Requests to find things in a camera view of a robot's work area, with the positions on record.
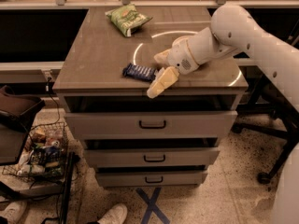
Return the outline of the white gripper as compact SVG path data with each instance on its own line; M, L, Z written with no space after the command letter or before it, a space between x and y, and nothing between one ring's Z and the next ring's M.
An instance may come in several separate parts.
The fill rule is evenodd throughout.
M197 70L199 65L192 57L188 48L188 37L179 37L169 50L162 51L154 55L154 60L159 64L170 64L167 68L162 68L153 82L150 84L147 95L155 98L164 90L168 89L178 81L179 73L188 75Z

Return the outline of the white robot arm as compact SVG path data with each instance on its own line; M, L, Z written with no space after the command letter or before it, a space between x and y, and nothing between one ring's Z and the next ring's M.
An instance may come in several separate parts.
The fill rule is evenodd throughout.
M299 50L267 33L237 5L219 7L211 24L196 35L178 38L155 60L168 65L149 86L154 98L172 86L179 75L188 75L211 60L237 50L258 64L284 98L299 111ZM271 224L299 224L299 141L286 155L271 214Z

